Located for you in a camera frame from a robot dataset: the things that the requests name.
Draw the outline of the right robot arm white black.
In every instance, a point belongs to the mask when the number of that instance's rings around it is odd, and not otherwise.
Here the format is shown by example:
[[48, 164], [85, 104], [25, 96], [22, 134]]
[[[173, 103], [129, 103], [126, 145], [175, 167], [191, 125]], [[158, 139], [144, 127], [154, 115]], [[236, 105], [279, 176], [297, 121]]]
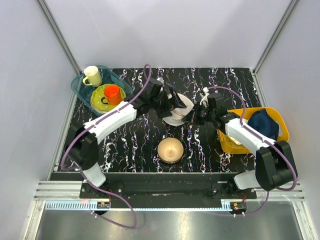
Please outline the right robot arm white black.
[[269, 192], [282, 185], [297, 184], [297, 169], [288, 142], [275, 141], [248, 126], [234, 112], [228, 112], [220, 93], [209, 94], [197, 102], [182, 122], [202, 126], [206, 122], [240, 142], [255, 157], [255, 169], [234, 176], [227, 185], [228, 195], [239, 198], [245, 189], [262, 188]]

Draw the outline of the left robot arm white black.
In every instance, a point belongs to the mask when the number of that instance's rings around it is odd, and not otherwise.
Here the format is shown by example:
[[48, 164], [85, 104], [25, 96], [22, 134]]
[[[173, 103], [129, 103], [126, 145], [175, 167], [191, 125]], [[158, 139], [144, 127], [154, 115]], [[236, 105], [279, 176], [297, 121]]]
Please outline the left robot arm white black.
[[97, 198], [108, 193], [106, 177], [98, 164], [99, 144], [109, 134], [128, 122], [154, 110], [158, 118], [171, 117], [175, 109], [188, 106], [170, 86], [170, 93], [163, 89], [163, 83], [151, 78], [137, 93], [127, 96], [111, 111], [84, 124], [70, 127], [72, 138], [68, 139], [64, 158], [69, 157], [82, 171], [84, 178], [92, 185], [90, 192]]

